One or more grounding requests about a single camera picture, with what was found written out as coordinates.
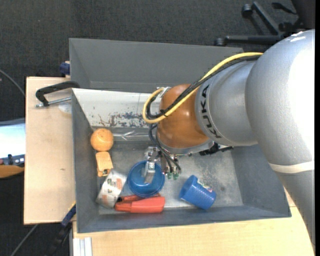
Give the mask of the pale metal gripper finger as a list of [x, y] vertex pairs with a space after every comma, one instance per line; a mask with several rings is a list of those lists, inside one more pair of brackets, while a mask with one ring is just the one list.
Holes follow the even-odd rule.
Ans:
[[156, 164], [153, 161], [147, 161], [141, 171], [141, 176], [145, 184], [152, 183], [156, 173]]
[[144, 159], [149, 162], [156, 162], [158, 159], [158, 148], [149, 146], [144, 152]]

